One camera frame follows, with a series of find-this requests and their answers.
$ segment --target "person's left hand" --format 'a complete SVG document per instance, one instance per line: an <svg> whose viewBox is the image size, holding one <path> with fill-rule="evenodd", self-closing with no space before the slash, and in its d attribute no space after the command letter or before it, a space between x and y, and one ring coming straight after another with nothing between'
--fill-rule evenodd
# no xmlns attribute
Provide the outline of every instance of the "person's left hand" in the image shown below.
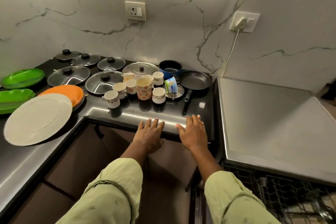
<svg viewBox="0 0 336 224"><path fill-rule="evenodd" d="M145 127L143 121L140 121L138 131L136 132L133 142L141 143L146 148L146 153L156 152L163 145L164 139L160 138L165 122L158 125L159 119L155 119L151 125L152 119L148 119Z"/></svg>

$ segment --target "light green shirt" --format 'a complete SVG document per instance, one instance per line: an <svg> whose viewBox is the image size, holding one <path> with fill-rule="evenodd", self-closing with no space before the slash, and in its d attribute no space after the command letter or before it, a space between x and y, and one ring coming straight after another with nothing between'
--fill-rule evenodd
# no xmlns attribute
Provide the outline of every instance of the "light green shirt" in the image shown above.
<svg viewBox="0 0 336 224"><path fill-rule="evenodd" d="M134 159L116 159L57 224L133 224L139 215L142 178L142 169ZM232 173L212 174L204 194L214 224L279 223Z"/></svg>

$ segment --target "person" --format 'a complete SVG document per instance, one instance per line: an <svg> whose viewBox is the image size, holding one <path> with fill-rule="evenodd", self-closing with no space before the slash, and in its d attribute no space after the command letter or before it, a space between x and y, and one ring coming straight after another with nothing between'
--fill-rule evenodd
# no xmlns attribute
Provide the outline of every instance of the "person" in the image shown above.
<svg viewBox="0 0 336 224"><path fill-rule="evenodd" d="M142 169L147 156L161 148L164 122L141 121L132 143L88 184L82 197L57 224L128 224L139 215ZM183 146L191 152L204 182L204 194L214 224L276 224L278 220L232 173L223 171L208 150L201 117L176 124Z"/></svg>

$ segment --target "wire rack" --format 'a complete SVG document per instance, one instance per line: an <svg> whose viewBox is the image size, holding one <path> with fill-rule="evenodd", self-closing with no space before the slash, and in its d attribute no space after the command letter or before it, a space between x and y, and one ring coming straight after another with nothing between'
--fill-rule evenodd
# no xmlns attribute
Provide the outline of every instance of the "wire rack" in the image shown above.
<svg viewBox="0 0 336 224"><path fill-rule="evenodd" d="M325 223L309 215L313 212L312 201L322 200L336 210L336 187L238 167L224 161L221 166L241 180L283 224ZM298 214L293 217L288 212Z"/></svg>

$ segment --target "electrical outlet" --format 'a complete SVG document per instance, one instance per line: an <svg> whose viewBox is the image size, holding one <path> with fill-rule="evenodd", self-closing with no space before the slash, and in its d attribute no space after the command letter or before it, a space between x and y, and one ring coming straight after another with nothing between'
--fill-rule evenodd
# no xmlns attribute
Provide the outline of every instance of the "electrical outlet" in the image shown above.
<svg viewBox="0 0 336 224"><path fill-rule="evenodd" d="M131 20L145 21L145 3L125 1L126 17Z"/></svg>
<svg viewBox="0 0 336 224"><path fill-rule="evenodd" d="M246 19L246 28L242 32L252 33L255 25L259 19L260 14L247 13L247 12L235 12L232 20L230 30L235 31L236 25L242 20Z"/></svg>

